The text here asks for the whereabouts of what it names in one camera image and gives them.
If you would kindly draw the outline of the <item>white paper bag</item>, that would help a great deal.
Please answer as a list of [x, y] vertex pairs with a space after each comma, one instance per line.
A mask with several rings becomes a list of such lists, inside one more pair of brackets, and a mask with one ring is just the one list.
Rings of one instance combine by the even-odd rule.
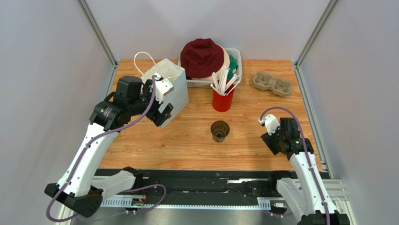
[[159, 111], [162, 112], [168, 103], [171, 103], [174, 107], [171, 111], [171, 117], [160, 126], [161, 128], [164, 128], [189, 103], [185, 69], [167, 58], [159, 62], [155, 62], [153, 58], [150, 59], [152, 60], [153, 66], [148, 70], [141, 70], [136, 63], [136, 59], [133, 60], [136, 69], [141, 74], [141, 80], [143, 83], [147, 80], [152, 80], [154, 73], [158, 73], [163, 78], [168, 78], [174, 88], [171, 93], [165, 96], [159, 108]]

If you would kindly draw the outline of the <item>translucent dark plastic cup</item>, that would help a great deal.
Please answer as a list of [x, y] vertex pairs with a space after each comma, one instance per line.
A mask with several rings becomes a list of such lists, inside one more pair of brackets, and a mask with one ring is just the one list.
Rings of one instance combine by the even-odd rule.
[[222, 120], [215, 121], [210, 128], [212, 138], [214, 141], [221, 143], [225, 140], [230, 132], [228, 123]]

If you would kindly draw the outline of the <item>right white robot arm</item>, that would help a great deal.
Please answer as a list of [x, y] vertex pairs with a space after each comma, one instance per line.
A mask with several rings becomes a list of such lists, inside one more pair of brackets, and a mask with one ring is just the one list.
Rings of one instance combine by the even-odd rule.
[[304, 138], [295, 118], [263, 116], [266, 128], [262, 140], [274, 155], [285, 154], [294, 168], [300, 186], [291, 177], [279, 177], [275, 189], [287, 202], [299, 225], [349, 225], [347, 214], [340, 213], [317, 171], [316, 157], [309, 139]]

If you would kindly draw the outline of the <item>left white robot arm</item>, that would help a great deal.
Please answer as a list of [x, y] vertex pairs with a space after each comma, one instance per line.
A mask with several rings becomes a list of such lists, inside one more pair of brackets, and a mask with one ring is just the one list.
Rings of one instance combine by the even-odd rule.
[[143, 173], [131, 167], [100, 181], [93, 178], [109, 146], [122, 130], [144, 117], [158, 127], [170, 118], [172, 104], [167, 104], [163, 111], [159, 109], [172, 91], [170, 80], [159, 74], [146, 81], [136, 76], [120, 78], [116, 90], [95, 106], [83, 142], [65, 174], [58, 182], [46, 186], [44, 192], [51, 203], [63, 204], [75, 217], [89, 218], [110, 197], [144, 190]]

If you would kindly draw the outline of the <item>white plastic basket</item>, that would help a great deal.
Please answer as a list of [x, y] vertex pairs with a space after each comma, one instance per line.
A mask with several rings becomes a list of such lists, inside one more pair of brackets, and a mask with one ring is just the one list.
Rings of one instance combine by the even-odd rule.
[[[236, 48], [227, 48], [224, 47], [225, 54], [224, 56], [227, 57], [227, 55], [232, 56], [237, 63], [237, 68], [235, 69], [233, 74], [237, 75], [237, 79], [233, 82], [233, 85], [240, 83], [242, 80], [242, 75], [243, 75], [243, 66], [242, 66], [242, 56], [241, 53], [238, 49]], [[212, 76], [204, 78], [204, 79], [192, 79], [190, 77], [186, 77], [186, 82], [187, 82], [187, 87], [190, 88], [211, 88], [210, 85], [214, 82]]]

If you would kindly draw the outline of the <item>red cup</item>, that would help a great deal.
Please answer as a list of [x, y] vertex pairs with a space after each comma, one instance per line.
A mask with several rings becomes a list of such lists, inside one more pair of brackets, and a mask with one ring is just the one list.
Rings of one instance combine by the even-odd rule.
[[228, 95], [220, 95], [217, 91], [213, 90], [212, 107], [218, 112], [226, 112], [231, 108], [233, 96], [234, 96], [234, 85], [230, 86], [226, 93]]

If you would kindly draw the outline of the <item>bottom pulp cup carrier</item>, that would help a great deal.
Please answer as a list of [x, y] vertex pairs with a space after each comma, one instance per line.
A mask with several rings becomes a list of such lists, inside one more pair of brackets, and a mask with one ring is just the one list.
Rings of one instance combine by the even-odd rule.
[[270, 90], [280, 97], [287, 97], [293, 91], [293, 84], [285, 78], [275, 78], [270, 73], [258, 71], [254, 74], [252, 84], [259, 90]]

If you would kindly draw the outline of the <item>maroon bucket hat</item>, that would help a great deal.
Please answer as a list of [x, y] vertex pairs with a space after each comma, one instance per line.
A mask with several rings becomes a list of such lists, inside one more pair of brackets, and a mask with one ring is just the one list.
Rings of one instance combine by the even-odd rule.
[[191, 79], [205, 79], [226, 65], [229, 57], [212, 39], [198, 38], [187, 43], [180, 53], [180, 65]]

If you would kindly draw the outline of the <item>beige hat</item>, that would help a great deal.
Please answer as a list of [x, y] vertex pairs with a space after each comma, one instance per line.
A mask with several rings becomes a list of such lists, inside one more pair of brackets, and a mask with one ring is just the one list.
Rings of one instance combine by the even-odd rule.
[[[223, 49], [223, 53], [224, 53], [224, 63], [222, 65], [222, 67], [217, 72], [215, 72], [217, 79], [220, 79], [222, 73], [224, 72], [224, 68], [229, 69], [229, 65], [230, 65], [229, 54], [225, 48], [222, 48], [222, 49]], [[213, 81], [213, 78], [211, 75], [208, 77], [205, 77], [205, 78], [191, 78], [191, 79], [198, 80], [198, 81]]]

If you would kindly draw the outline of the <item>green cloth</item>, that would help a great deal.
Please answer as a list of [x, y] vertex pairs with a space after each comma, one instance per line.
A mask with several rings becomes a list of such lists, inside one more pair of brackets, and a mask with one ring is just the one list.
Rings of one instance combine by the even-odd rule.
[[230, 64], [229, 64], [229, 72], [228, 72], [228, 76], [227, 79], [231, 79], [234, 76], [234, 73], [236, 72], [237, 68], [238, 68], [238, 63], [236, 58], [229, 54], [229, 60], [230, 60]]

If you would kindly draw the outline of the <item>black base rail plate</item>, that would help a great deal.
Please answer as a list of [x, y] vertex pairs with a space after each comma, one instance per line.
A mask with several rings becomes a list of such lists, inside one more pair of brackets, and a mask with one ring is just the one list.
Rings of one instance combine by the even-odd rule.
[[283, 201], [277, 193], [279, 178], [298, 176], [294, 171], [212, 171], [142, 169], [141, 186], [149, 189], [117, 194], [103, 203], [109, 207], [267, 209]]

